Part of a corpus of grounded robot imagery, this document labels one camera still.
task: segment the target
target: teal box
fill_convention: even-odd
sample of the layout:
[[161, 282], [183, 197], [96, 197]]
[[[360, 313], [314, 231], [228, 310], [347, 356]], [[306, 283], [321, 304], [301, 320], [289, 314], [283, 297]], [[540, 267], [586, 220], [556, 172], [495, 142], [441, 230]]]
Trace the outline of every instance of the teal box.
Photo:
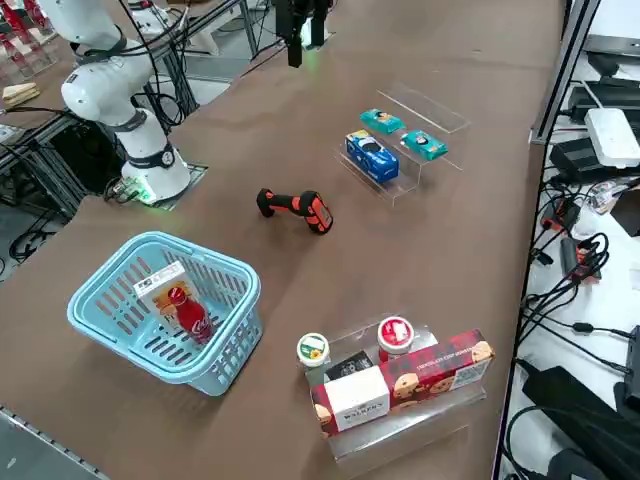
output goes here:
[[423, 158], [435, 160], [449, 151], [447, 144], [421, 130], [413, 130], [402, 137], [404, 144]]
[[377, 108], [372, 108], [360, 114], [360, 120], [367, 127], [379, 133], [389, 135], [400, 128], [405, 128], [404, 122], [398, 117], [389, 115]]

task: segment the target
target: metal frame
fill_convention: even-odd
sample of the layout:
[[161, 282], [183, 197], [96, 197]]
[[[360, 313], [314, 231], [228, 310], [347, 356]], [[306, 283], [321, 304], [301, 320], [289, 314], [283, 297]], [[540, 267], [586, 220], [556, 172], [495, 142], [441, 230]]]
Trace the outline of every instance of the metal frame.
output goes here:
[[551, 138], [558, 111], [599, 5], [600, 0], [575, 0], [551, 82], [547, 87], [538, 118], [532, 127], [531, 143], [544, 145]]

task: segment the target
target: red object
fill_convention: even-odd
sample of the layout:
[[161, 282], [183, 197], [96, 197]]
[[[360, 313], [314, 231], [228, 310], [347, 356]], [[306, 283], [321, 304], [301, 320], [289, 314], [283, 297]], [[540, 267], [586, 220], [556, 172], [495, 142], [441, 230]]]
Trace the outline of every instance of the red object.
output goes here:
[[389, 317], [378, 328], [378, 357], [380, 362], [388, 362], [405, 355], [413, 343], [413, 327], [404, 318]]
[[2, 9], [2, 15], [7, 23], [11, 26], [11, 29], [18, 36], [20, 41], [25, 45], [31, 44], [31, 35], [27, 31], [27, 27], [22, 23], [20, 16], [9, 6], [5, 0], [0, 0], [0, 8]]
[[41, 31], [51, 31], [49, 20], [42, 14], [42, 10], [35, 0], [24, 0], [24, 8], [33, 23], [39, 25]]
[[11, 58], [11, 61], [16, 64], [20, 72], [27, 77], [29, 75], [33, 75], [33, 70], [27, 63], [27, 59], [24, 58], [24, 55], [18, 51], [15, 45], [9, 41], [9, 38], [4, 33], [0, 33], [0, 42], [7, 51], [7, 55]]
[[178, 287], [169, 290], [169, 301], [176, 307], [178, 323], [189, 332], [196, 343], [204, 344], [211, 340], [213, 326], [202, 305]]

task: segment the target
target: table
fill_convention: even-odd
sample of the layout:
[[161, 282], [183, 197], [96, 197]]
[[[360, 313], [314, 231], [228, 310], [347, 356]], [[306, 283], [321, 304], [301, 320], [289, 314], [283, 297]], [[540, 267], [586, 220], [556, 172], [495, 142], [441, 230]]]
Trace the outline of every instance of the table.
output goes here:
[[[370, 478], [487, 478], [542, 164], [538, 150], [529, 158], [528, 128], [561, 20], [555, 2], [339, 2], [329, 18], [337, 34], [299, 70], [280, 54], [174, 130], [183, 157], [209, 166], [176, 210], [89, 197], [0, 289], [0, 403], [115, 479], [338, 478], [295, 343], [401, 310], [439, 338], [478, 327], [498, 358], [467, 429]], [[473, 125], [460, 147], [464, 172], [434, 164], [412, 201], [391, 209], [331, 152], [375, 106], [376, 89], [396, 79]], [[333, 230], [318, 238], [299, 219], [263, 219], [261, 187], [318, 190]], [[150, 229], [238, 257], [260, 275], [265, 333], [222, 398], [165, 385], [66, 320], [82, 282]]]
[[[583, 52], [573, 74], [576, 80], [597, 81], [600, 75], [591, 67]], [[637, 62], [623, 62], [617, 78], [637, 80], [640, 78], [640, 67]], [[562, 108], [567, 108], [567, 101], [571, 94], [570, 86], [565, 94], [565, 103]], [[586, 128], [572, 124], [566, 117], [558, 117], [555, 124], [556, 132], [551, 137], [548, 152], [556, 143], [587, 138]], [[544, 179], [557, 174], [556, 170], [545, 172]], [[590, 185], [583, 187], [586, 192]], [[540, 205], [546, 203], [546, 194], [540, 196]], [[585, 238], [597, 232], [607, 235], [610, 242], [610, 259], [602, 269], [602, 280], [594, 286], [580, 286], [576, 299], [566, 307], [562, 307], [553, 314], [552, 318], [572, 324], [574, 322], [588, 322], [595, 327], [614, 328], [623, 331], [631, 331], [638, 324], [637, 311], [640, 308], [640, 292], [634, 290], [630, 282], [630, 268], [640, 262], [640, 241], [631, 238], [617, 223], [611, 214], [598, 215], [590, 208], [581, 209], [580, 220], [573, 229], [576, 238]], [[547, 232], [538, 242], [538, 246], [544, 244], [554, 232]], [[534, 263], [527, 279], [527, 294], [541, 293], [551, 289], [563, 276], [560, 264], [560, 240], [556, 240], [545, 249], [553, 259], [553, 265], [542, 267]], [[556, 304], [567, 300], [566, 295]], [[587, 350], [620, 365], [626, 364], [627, 341], [624, 338], [596, 332], [589, 336], [574, 334], [570, 329], [554, 325], [552, 322], [543, 321], [543, 324], [557, 333], [578, 343]], [[592, 360], [574, 347], [567, 345], [551, 333], [536, 328], [536, 330], [523, 342], [518, 350], [519, 358], [527, 359], [540, 370], [560, 365], [575, 376], [593, 393], [600, 397], [611, 408], [616, 410], [616, 402], [613, 386], [623, 381], [622, 374]], [[522, 384], [526, 374], [520, 368], [514, 371], [512, 382], [512, 394], [508, 400], [508, 419], [524, 407], [532, 405], [531, 401], [522, 393]], [[518, 420], [513, 429], [512, 440], [513, 455], [518, 463], [525, 468], [537, 472], [546, 473], [549, 460], [565, 448], [575, 447], [574, 443], [562, 433], [542, 412], [527, 414]], [[504, 459], [502, 462], [502, 475], [512, 472], [510, 463]]]

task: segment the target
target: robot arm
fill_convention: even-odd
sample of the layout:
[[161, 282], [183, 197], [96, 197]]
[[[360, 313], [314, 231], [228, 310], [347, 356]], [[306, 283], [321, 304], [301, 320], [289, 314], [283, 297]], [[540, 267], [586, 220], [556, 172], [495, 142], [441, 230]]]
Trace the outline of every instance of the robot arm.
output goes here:
[[[151, 77], [151, 60], [148, 55], [118, 52], [139, 47], [140, 43], [122, 35], [103, 0], [38, 2], [62, 37], [101, 52], [79, 62], [63, 83], [66, 105], [79, 117], [112, 129], [127, 152], [122, 176], [137, 184], [141, 201], [151, 204], [181, 193], [190, 181], [186, 163], [169, 143], [155, 115], [131, 103], [131, 97]], [[149, 0], [129, 3], [156, 8]]]

